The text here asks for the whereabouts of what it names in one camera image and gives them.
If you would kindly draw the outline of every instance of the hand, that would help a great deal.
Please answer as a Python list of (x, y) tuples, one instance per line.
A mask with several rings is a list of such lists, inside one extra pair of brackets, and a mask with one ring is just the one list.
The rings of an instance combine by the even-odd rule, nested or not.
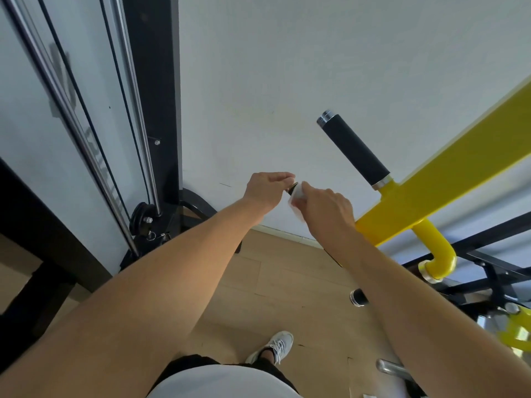
[(356, 231), (354, 213), (349, 200), (331, 189), (322, 190), (302, 182), (306, 198), (298, 198), (292, 204), (301, 210), (308, 229), (326, 250)]
[(294, 181), (295, 175), (289, 172), (253, 173), (242, 199), (256, 204), (263, 216), (278, 205), (282, 192)]

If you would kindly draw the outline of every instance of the baseboard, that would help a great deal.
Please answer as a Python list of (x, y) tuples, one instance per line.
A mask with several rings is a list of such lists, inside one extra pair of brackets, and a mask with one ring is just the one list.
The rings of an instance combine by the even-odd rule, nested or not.
[(301, 243), (307, 246), (312, 246), (312, 247), (317, 247), (317, 248), (322, 249), (321, 245), (317, 241), (313, 239), (309, 239), (307, 237), (298, 236), (296, 234), (284, 232), (278, 229), (273, 229), (272, 227), (267, 227), (264, 225), (256, 225), (256, 226), (253, 226), (252, 229), (257, 230), (258, 232), (270, 234), (272, 236), (277, 236), (282, 239), (291, 240), (291, 241), (295, 241), (296, 243)]

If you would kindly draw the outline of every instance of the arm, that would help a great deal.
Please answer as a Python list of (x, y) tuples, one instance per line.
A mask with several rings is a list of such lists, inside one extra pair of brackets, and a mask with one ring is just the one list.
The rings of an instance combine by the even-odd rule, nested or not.
[(116, 275), (2, 374), (0, 396), (145, 397), (292, 177), (255, 173), (241, 200)]
[(395, 352), (431, 398), (523, 398), (531, 369), (355, 229), (350, 202), (303, 183), (310, 232), (363, 288)]

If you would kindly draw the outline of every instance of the bolt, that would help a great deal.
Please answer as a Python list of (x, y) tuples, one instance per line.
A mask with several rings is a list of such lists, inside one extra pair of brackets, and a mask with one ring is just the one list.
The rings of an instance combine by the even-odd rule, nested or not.
[(520, 307), (516, 303), (512, 303), (512, 302), (505, 303), (505, 310), (507, 310), (509, 314), (520, 313)]

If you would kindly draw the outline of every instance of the left hand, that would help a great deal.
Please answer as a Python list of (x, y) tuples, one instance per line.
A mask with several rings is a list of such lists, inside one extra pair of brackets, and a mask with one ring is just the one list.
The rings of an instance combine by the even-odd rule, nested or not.
[(253, 173), (247, 183), (243, 200), (255, 203), (267, 214), (282, 199), (282, 192), (295, 182), (295, 175), (290, 172)]

